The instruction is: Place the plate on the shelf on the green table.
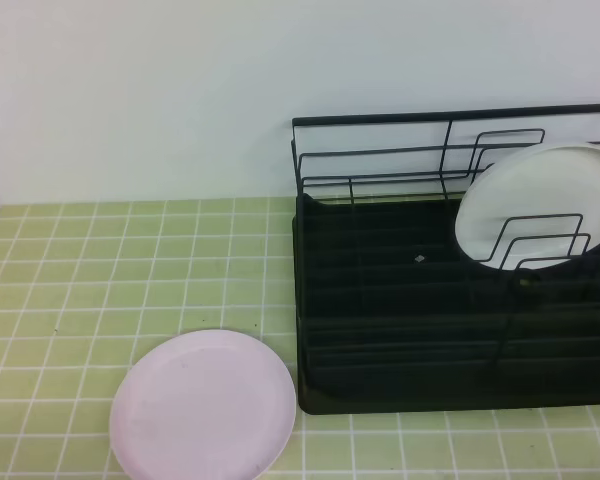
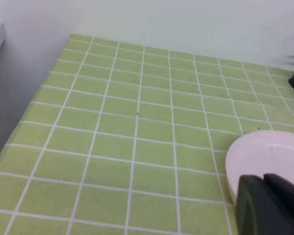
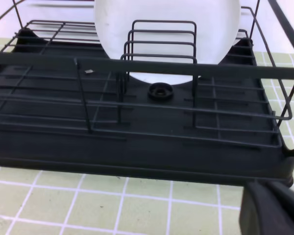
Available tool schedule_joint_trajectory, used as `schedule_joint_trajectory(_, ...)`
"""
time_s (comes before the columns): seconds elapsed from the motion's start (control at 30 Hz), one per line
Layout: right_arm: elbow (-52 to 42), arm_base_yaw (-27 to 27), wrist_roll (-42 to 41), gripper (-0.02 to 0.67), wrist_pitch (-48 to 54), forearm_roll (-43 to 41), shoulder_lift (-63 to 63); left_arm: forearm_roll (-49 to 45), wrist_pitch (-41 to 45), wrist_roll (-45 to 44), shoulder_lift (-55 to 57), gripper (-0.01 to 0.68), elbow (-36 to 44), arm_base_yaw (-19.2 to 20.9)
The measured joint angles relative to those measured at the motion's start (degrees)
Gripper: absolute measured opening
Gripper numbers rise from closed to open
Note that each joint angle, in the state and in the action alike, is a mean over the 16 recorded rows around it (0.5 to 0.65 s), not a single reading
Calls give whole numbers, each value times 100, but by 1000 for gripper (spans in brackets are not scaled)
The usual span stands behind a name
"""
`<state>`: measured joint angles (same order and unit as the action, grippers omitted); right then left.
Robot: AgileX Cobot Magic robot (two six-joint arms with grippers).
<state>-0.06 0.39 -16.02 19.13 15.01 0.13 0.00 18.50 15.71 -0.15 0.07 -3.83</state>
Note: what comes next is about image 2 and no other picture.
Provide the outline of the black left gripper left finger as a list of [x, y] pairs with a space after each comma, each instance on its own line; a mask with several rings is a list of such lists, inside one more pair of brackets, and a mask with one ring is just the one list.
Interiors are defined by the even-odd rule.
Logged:
[[240, 177], [235, 218], [240, 235], [294, 235], [294, 218], [264, 177]]

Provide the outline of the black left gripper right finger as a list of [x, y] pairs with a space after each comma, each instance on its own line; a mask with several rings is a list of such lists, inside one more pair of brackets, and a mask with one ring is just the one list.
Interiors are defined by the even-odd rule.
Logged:
[[294, 184], [277, 174], [265, 174], [264, 181], [294, 218]]

